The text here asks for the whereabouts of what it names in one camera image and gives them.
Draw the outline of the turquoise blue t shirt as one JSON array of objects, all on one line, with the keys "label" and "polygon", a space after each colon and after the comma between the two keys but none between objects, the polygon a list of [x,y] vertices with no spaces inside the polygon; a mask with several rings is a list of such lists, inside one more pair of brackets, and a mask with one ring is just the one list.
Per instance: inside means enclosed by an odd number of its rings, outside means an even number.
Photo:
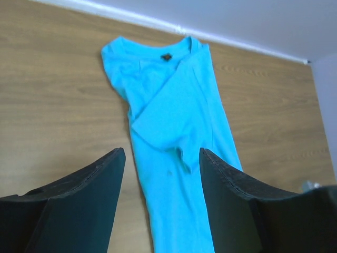
[{"label": "turquoise blue t shirt", "polygon": [[213,252],[199,151],[241,163],[210,48],[193,37],[151,47],[118,37],[101,51],[104,70],[128,103],[138,178],[155,252]]}]

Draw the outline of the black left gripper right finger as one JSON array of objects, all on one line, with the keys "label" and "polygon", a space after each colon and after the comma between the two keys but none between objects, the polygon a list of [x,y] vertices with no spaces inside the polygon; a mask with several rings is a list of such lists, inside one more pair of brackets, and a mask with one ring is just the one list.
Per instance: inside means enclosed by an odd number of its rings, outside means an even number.
[{"label": "black left gripper right finger", "polygon": [[272,252],[258,201],[296,194],[255,179],[209,149],[200,149],[199,162],[215,252]]}]

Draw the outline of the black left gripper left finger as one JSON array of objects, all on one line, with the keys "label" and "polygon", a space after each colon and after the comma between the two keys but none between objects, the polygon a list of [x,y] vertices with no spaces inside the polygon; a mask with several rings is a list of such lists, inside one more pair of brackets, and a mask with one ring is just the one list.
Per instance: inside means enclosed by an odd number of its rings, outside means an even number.
[{"label": "black left gripper left finger", "polygon": [[20,196],[38,204],[25,252],[107,252],[121,190],[125,152],[116,148],[90,165]]}]

